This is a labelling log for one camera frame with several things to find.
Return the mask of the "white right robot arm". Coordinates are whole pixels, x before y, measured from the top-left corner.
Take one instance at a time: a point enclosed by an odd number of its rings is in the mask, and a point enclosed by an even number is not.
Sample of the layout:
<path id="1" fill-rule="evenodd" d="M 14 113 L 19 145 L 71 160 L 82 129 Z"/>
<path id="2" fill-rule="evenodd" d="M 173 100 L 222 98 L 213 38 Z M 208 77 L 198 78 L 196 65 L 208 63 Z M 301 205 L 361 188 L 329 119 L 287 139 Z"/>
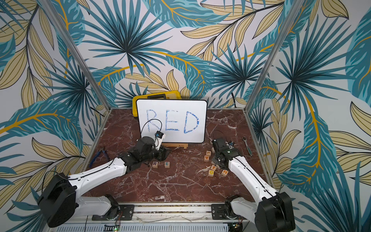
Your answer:
<path id="1" fill-rule="evenodd" d="M 214 220 L 247 219 L 259 232 L 291 232 L 295 230 L 292 200 L 285 192 L 271 187 L 248 164 L 241 152 L 229 146 L 223 138 L 214 139 L 213 162 L 223 170 L 235 174 L 249 191 L 254 201 L 240 195 L 226 199 L 224 204 L 213 204 Z"/>

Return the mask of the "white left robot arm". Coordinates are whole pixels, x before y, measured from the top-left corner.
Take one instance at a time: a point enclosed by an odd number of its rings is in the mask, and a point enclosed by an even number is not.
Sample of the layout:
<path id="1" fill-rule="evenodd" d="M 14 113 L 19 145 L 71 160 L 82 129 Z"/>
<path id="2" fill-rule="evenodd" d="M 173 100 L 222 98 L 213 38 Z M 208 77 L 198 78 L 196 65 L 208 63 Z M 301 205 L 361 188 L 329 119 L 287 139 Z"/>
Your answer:
<path id="1" fill-rule="evenodd" d="M 98 167 L 69 177 L 63 173 L 55 174 L 37 201 L 48 227 L 59 227 L 71 218 L 89 215 L 117 219 L 120 205 L 112 195 L 85 197 L 84 194 L 138 169 L 143 163 L 165 161 L 170 152 L 171 149 L 161 142 L 156 143 L 145 136 L 130 150 L 119 153 L 112 161 Z"/>

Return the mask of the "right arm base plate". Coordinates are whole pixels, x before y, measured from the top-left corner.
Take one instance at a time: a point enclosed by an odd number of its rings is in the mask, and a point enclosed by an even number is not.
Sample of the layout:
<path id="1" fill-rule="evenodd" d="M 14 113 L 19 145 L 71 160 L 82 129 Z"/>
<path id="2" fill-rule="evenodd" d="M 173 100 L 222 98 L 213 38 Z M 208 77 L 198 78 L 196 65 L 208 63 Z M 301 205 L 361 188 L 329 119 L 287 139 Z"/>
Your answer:
<path id="1" fill-rule="evenodd" d="M 213 220 L 233 219 L 230 207 L 226 204 L 211 204 L 211 214 Z"/>

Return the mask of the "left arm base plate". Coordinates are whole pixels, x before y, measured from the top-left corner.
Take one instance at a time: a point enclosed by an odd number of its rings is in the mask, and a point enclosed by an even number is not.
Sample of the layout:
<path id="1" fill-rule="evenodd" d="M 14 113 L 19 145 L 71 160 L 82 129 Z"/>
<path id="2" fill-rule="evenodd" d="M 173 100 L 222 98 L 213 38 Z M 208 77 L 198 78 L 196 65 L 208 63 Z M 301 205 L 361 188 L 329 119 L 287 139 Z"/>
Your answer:
<path id="1" fill-rule="evenodd" d="M 93 215 L 93 221 L 132 220 L 134 205 L 118 205 L 111 207 L 104 215 Z"/>

